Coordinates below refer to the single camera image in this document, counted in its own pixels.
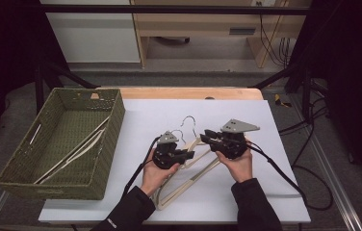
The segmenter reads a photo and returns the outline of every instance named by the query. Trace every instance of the black cable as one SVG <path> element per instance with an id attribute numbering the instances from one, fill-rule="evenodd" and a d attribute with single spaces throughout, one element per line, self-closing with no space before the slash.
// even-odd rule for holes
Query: black cable
<path id="1" fill-rule="evenodd" d="M 304 194 L 304 192 L 301 190 L 301 188 L 295 183 L 293 182 L 281 169 L 280 167 L 274 162 L 274 160 L 272 158 L 270 158 L 268 155 L 266 155 L 266 153 L 262 150 L 262 148 L 260 148 L 256 143 L 251 142 L 250 143 L 256 147 L 253 147 L 252 145 L 246 145 L 249 149 L 256 151 L 257 153 L 261 154 L 262 156 L 264 156 L 266 158 L 266 160 L 268 160 L 268 162 L 273 166 L 273 168 L 277 171 L 277 173 L 279 173 L 283 179 L 285 179 L 287 181 L 287 183 L 289 183 L 296 191 L 298 191 L 298 193 L 300 193 L 301 197 L 303 198 L 304 204 L 307 206 L 307 199 L 306 199 L 306 195 Z"/>
<path id="2" fill-rule="evenodd" d="M 76 228 L 76 225 L 70 224 L 70 226 L 72 227 L 72 229 L 73 229 L 74 231 L 78 231 L 78 229 Z"/>
<path id="3" fill-rule="evenodd" d="M 301 154 L 303 153 L 304 149 L 306 148 L 307 143 L 310 142 L 311 137 L 313 136 L 314 123 L 311 123 L 310 125 L 311 125 L 310 134 L 309 134 L 309 136 L 307 137 L 306 142 L 303 144 L 303 146 L 301 147 L 300 151 L 298 152 L 297 156 L 295 157 L 295 160 L 293 161 L 292 166 L 294 166 L 294 165 L 297 163 L 298 159 L 300 158 Z"/>
<path id="4" fill-rule="evenodd" d="M 320 111 L 325 110 L 325 109 L 326 109 L 326 107 L 319 109 L 317 112 L 315 112 L 315 115 L 313 116 L 313 118 L 316 119 L 316 118 L 319 118 L 320 116 L 325 115 L 326 112 L 324 112 L 322 114 L 318 114 Z M 280 137 L 290 135 L 290 134 L 295 133 L 296 131 L 301 130 L 303 128 L 306 128 L 306 127 L 308 127 L 310 125 L 310 124 L 306 124 L 306 125 L 304 125 L 302 127 L 298 127 L 299 125 L 302 125 L 303 123 L 306 123 L 306 121 L 303 120 L 302 122 L 300 122 L 298 124 L 295 124 L 294 126 L 296 126 L 296 127 L 292 126 L 293 128 L 289 127 L 290 129 L 289 128 L 283 129 L 284 131 L 279 132 Z"/>
<path id="5" fill-rule="evenodd" d="M 322 116 L 322 115 L 318 115 L 318 113 L 319 113 L 320 111 L 324 110 L 324 109 L 326 109 L 326 107 L 323 107 L 323 108 L 318 109 L 315 113 L 312 114 L 312 117 L 313 117 L 314 119 L 316 119 L 316 118 Z M 288 128 L 279 130 L 278 133 L 280 134 L 280 133 L 284 133 L 284 132 L 293 130 L 293 129 L 295 129 L 295 128 L 298 128 L 300 125 L 302 125 L 302 124 L 304 124 L 304 123 L 306 123 L 306 122 L 307 122 L 307 120 L 303 120 L 303 121 L 301 121 L 301 122 L 299 122 L 299 123 L 297 123 L 297 124 L 295 124 L 295 125 L 292 125 L 292 126 L 290 126 L 290 127 L 288 127 Z"/>
<path id="6" fill-rule="evenodd" d="M 283 65 L 283 63 L 279 60 L 280 64 L 277 64 L 275 61 L 274 61 L 274 58 L 273 58 L 273 55 L 271 54 L 271 52 L 269 51 L 269 48 L 266 46 L 266 44 L 263 42 L 263 33 L 265 33 L 265 37 L 266 37 L 266 40 L 268 41 L 269 43 L 269 47 L 271 48 L 271 51 L 272 53 L 274 54 L 274 57 L 277 59 L 277 56 L 276 54 L 274 53 L 274 50 L 273 50 L 273 47 L 272 47 L 272 44 L 268 38 L 268 35 L 266 34 L 265 32 L 265 29 L 263 28 L 263 19 L 262 19 L 262 15 L 259 14 L 259 17 L 260 17 L 260 40 L 263 44 L 263 46 L 265 47 L 266 51 L 268 52 L 269 56 L 271 57 L 271 60 L 273 61 L 274 64 L 276 65 Z"/>
<path id="7" fill-rule="evenodd" d="M 279 58 L 286 68 L 289 64 L 290 38 L 281 38 L 279 43 Z"/>
<path id="8" fill-rule="evenodd" d="M 316 99 L 311 105 L 314 106 L 314 105 L 316 105 L 316 103 L 318 103 L 318 102 L 320 102 L 322 100 L 325 100 L 325 97 L 321 97 L 321 98 Z"/>
<path id="9" fill-rule="evenodd" d="M 150 155 L 151 150 L 153 149 L 154 143 L 159 139 L 160 137 L 156 137 L 154 139 L 154 141 L 151 143 L 150 148 L 148 148 L 148 152 L 147 155 L 145 155 L 144 160 L 142 161 L 142 163 L 139 165 L 139 167 L 137 167 L 136 171 L 134 172 L 133 176 L 130 178 L 129 182 L 126 184 L 126 186 L 124 187 L 124 191 L 123 191 L 123 195 L 121 196 L 121 198 L 123 198 L 130 190 L 131 185 L 133 185 L 133 182 L 136 180 L 137 176 L 139 175 L 139 173 L 142 171 L 142 168 L 148 163 L 147 159 L 148 156 Z"/>
<path id="10" fill-rule="evenodd" d="M 262 156 L 264 156 L 268 162 L 273 166 L 273 168 L 277 171 L 277 173 L 280 174 L 280 176 L 283 177 L 283 179 L 286 180 L 286 182 L 288 182 L 296 191 L 298 191 L 298 193 L 300 193 L 303 201 L 304 201 L 304 204 L 307 208 L 310 208 L 310 209 L 314 209 L 314 210 L 318 210 L 318 211 L 325 211 L 327 209 L 329 209 L 332 204 L 333 204 L 333 195 L 332 195 L 332 192 L 331 192 L 331 189 L 327 186 L 327 184 L 325 183 L 325 181 L 320 178 L 316 173 L 312 172 L 311 170 L 305 168 L 305 167 L 298 167 L 298 168 L 301 168 L 301 169 L 304 169 L 304 170 L 307 170 L 308 172 L 310 172 L 311 174 L 313 174 L 314 176 L 316 176 L 320 181 L 322 181 L 324 183 L 324 185 L 328 188 L 328 192 L 330 194 L 330 202 L 327 206 L 325 207 L 322 207 L 322 208 L 319 208 L 319 207 L 316 207 L 316 206 L 312 206 L 308 203 L 307 201 L 307 197 L 306 197 L 306 194 L 304 193 L 304 191 L 295 183 L 293 182 L 281 169 L 280 167 L 274 162 L 274 160 L 272 158 L 270 158 L 268 155 L 266 155 L 266 153 L 262 150 L 262 148 L 260 148 L 256 143 L 254 142 L 249 142 L 250 144 L 254 145 L 255 147 L 253 147 L 252 145 L 246 145 L 249 149 L 251 150 L 254 150 L 256 151 L 257 153 L 261 154 Z"/>
<path id="11" fill-rule="evenodd" d="M 302 170 L 307 171 L 308 173 L 312 174 L 320 182 L 322 182 L 324 184 L 325 188 L 328 190 L 328 194 L 330 196 L 330 201 L 328 202 L 328 205 L 326 205 L 325 207 L 322 207 L 322 208 L 309 205 L 309 208 L 314 209 L 314 210 L 318 210 L 318 211 L 325 211 L 325 210 L 328 210 L 329 208 L 331 208 L 331 206 L 333 205 L 333 202 L 334 202 L 334 196 L 333 196 L 333 193 L 332 193 L 331 189 L 328 187 L 327 183 L 325 183 L 325 181 L 322 179 L 322 177 L 318 176 L 315 172 L 308 169 L 307 167 L 292 166 L 292 169 L 294 169 L 294 168 L 302 169 Z"/>

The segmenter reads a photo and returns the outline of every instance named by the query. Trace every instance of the black sleeve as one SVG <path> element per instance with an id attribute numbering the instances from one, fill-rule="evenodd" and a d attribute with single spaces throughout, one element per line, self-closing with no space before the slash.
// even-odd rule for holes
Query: black sleeve
<path id="1" fill-rule="evenodd" d="M 126 194 L 113 211 L 91 231 L 136 231 L 155 211 L 154 203 L 137 186 Z"/>
<path id="2" fill-rule="evenodd" d="M 232 193 L 238 204 L 240 231 L 282 230 L 280 220 L 256 178 L 235 183 Z"/>

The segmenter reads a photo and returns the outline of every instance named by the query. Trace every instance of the white cabinet door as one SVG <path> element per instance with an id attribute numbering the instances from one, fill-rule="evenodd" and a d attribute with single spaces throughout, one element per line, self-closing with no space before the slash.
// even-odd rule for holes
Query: white cabinet door
<path id="1" fill-rule="evenodd" d="M 42 4 L 129 5 L 128 0 L 40 0 Z M 68 63 L 139 63 L 130 13 L 47 13 Z"/>

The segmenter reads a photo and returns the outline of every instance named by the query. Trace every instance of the metal hanger hook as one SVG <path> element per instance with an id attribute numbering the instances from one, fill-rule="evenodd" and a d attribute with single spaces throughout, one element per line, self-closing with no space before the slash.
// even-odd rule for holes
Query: metal hanger hook
<path id="1" fill-rule="evenodd" d="M 182 120 L 182 124 L 181 127 L 184 126 L 184 122 L 187 118 L 191 118 L 194 121 L 194 126 L 193 126 L 193 132 L 194 132 L 194 136 L 196 137 L 196 132 L 195 132 L 195 118 L 191 115 L 187 115 L 183 120 Z"/>
<path id="2" fill-rule="evenodd" d="M 187 144 L 187 143 L 185 142 L 185 140 L 184 140 L 184 133 L 183 133 L 181 130 L 175 129 L 175 130 L 172 130 L 172 131 L 171 131 L 171 133 L 173 133 L 173 132 L 180 132 L 180 133 L 181 133 L 181 140 L 182 140 L 182 142 L 184 143 L 184 145 Z"/>

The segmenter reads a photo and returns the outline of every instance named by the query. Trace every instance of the gray floor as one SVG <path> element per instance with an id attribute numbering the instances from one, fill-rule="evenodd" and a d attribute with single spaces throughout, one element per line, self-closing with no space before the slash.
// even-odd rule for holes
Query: gray floor
<path id="1" fill-rule="evenodd" d="M 271 76 L 280 68 L 273 64 L 261 70 L 255 68 L 244 39 L 192 38 L 189 44 L 174 40 L 153 39 L 150 48 L 147 67 L 144 69 L 134 64 L 100 64 L 99 66 L 74 64 L 72 69 L 84 79 L 100 85 L 246 87 Z M 72 84 L 65 79 L 64 81 L 68 85 Z M 280 93 L 283 102 L 294 103 L 293 99 L 299 98 L 299 93 L 284 94 L 281 90 L 284 82 L 285 80 L 278 81 L 263 90 L 265 99 L 270 102 L 278 129 L 300 121 L 294 107 L 287 108 L 274 104 L 276 92 Z M 318 98 L 316 94 L 312 96 L 314 99 Z M 34 85 L 29 84 L 12 91 L 7 96 L 7 103 L 9 107 L 0 120 L 0 171 L 36 116 Z M 320 102 L 316 108 L 323 106 L 324 103 Z M 362 166 L 349 163 L 347 149 L 343 146 L 329 118 L 321 116 L 316 119 L 314 136 L 322 144 L 329 162 L 334 166 L 362 223 Z M 292 162 L 306 140 L 306 131 L 298 130 L 281 138 L 289 160 Z M 298 163 L 323 177 L 311 145 L 306 147 Z M 295 169 L 295 175 L 311 205 L 321 207 L 327 204 L 328 194 L 322 183 L 300 169 Z M 0 213 L 0 225 L 45 226 L 46 230 L 50 230 L 51 227 L 61 227 L 49 226 L 37 221 L 42 204 L 43 201 L 20 199 L 10 195 Z M 349 230 L 336 204 L 327 211 L 309 209 L 309 213 L 312 222 L 304 224 L 304 230 Z M 87 228 L 86 226 L 79 227 L 84 230 Z M 285 226 L 285 230 L 296 229 L 295 226 Z"/>

